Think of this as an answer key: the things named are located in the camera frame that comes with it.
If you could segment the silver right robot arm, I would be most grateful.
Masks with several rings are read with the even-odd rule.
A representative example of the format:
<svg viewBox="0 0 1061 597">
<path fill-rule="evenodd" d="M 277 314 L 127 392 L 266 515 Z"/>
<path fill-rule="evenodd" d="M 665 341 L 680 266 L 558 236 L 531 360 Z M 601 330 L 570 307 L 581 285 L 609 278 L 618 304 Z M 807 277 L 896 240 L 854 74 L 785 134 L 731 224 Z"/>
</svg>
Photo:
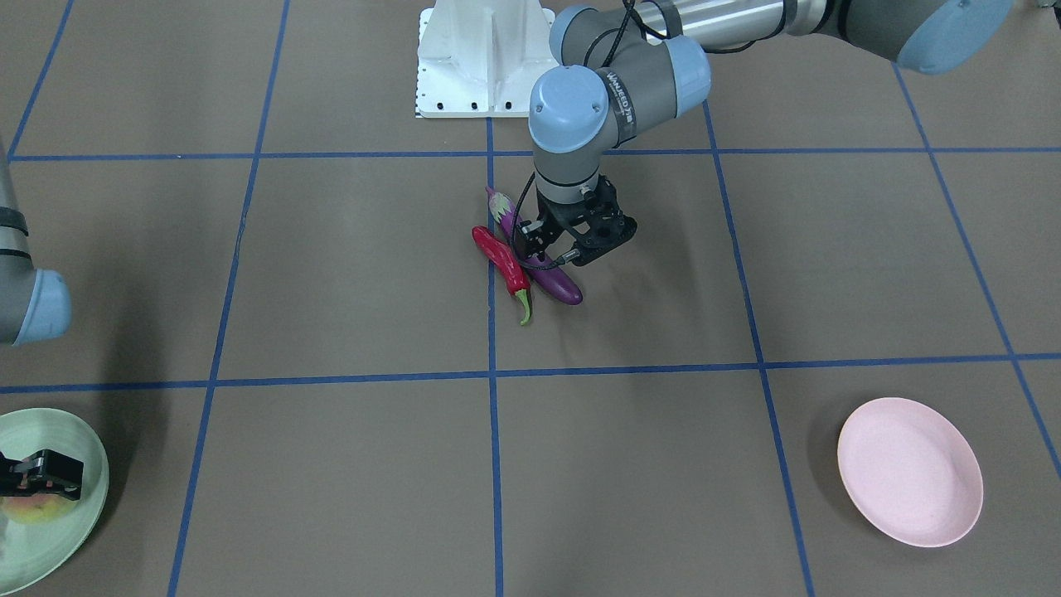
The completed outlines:
<svg viewBox="0 0 1061 597">
<path fill-rule="evenodd" d="M 70 292 L 53 269 L 31 259 L 29 226 L 17 203 L 7 151 L 1 152 L 1 344 L 21 347 L 64 336 L 71 322 Z M 2 495 L 30 498 L 56 495 L 82 498 L 84 466 L 44 449 L 29 457 L 2 457 Z"/>
</svg>

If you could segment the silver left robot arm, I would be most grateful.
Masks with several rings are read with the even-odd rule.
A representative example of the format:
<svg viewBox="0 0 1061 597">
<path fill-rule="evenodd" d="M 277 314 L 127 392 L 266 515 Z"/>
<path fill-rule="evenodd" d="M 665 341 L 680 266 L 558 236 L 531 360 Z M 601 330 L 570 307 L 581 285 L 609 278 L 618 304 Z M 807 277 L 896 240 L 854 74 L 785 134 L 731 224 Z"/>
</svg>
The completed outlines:
<svg viewBox="0 0 1061 597">
<path fill-rule="evenodd" d="M 532 269 L 586 265 L 629 241 L 636 220 L 601 173 L 603 153 L 701 105 L 709 57 L 782 34 L 822 34 L 939 75 L 1001 29 L 1009 1 L 626 1 L 572 5 L 550 30 L 556 67 L 528 106 L 539 215 L 516 221 L 514 252 Z"/>
</svg>

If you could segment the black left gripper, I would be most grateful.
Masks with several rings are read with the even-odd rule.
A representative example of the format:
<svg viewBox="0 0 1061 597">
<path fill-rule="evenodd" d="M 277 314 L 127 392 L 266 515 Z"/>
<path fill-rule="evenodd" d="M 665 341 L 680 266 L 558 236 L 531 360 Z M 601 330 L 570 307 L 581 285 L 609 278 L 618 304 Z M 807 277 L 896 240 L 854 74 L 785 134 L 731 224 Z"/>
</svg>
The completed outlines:
<svg viewBox="0 0 1061 597">
<path fill-rule="evenodd" d="M 576 190 L 574 203 L 552 201 L 545 189 L 535 189 L 535 199 L 539 207 L 538 220 L 516 218 L 512 227 L 514 254 L 520 262 L 553 262 L 547 254 L 553 245 L 564 233 L 574 239 L 574 245 L 581 250 L 602 250 L 606 245 L 605 235 L 598 235 L 603 226 L 606 199 L 595 190 Z"/>
</svg>

